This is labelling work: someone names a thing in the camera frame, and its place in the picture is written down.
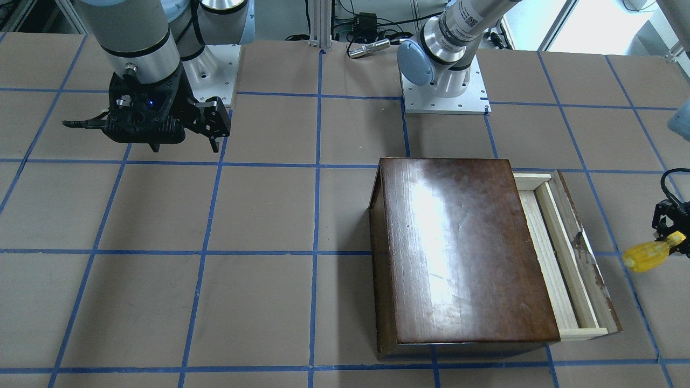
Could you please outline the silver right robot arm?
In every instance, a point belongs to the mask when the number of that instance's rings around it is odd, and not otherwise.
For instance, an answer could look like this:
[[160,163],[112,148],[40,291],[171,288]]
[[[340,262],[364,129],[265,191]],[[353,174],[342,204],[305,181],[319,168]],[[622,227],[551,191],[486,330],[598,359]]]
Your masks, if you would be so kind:
[[[480,35],[516,1],[450,1],[404,39],[397,64],[413,84],[438,87],[465,71]],[[108,108],[66,128],[98,130],[113,142],[145,143],[153,152],[182,143],[187,131],[214,153],[231,133],[221,96],[197,99],[193,84],[221,73],[210,46],[252,42],[252,1],[78,1],[76,10],[113,68]]]

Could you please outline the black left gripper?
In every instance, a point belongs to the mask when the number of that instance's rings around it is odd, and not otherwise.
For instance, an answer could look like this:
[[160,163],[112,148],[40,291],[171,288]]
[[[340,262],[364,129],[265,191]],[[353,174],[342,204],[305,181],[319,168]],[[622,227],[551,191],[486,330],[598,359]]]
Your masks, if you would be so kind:
[[680,205],[666,199],[655,206],[652,228],[657,241],[668,237],[670,254],[689,257],[689,202]]

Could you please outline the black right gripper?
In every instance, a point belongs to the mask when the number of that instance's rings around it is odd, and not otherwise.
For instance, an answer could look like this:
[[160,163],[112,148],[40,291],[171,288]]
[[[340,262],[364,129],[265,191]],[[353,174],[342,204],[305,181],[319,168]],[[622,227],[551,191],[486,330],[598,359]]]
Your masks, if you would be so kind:
[[113,74],[109,105],[109,112],[88,120],[63,120],[63,126],[102,130],[114,142],[147,143],[153,151],[164,143],[183,142],[186,128],[206,137],[214,153],[231,135],[231,116],[223,98],[196,102],[183,69],[153,84],[126,82]]

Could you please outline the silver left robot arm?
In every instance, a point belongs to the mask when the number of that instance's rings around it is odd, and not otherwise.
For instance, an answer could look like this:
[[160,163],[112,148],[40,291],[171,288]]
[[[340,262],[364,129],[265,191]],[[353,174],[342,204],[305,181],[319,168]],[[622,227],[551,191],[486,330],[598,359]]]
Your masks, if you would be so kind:
[[[677,38],[676,44],[666,55],[666,61],[676,62],[683,54],[688,57],[688,1],[657,1],[657,5]],[[688,142],[688,100],[673,113],[667,127]],[[688,201],[681,201],[666,187],[666,177],[680,172],[687,174],[688,168],[675,168],[663,172],[660,187],[665,199],[655,207],[652,228],[658,234],[657,241],[667,241],[672,253],[678,252],[688,257]]]

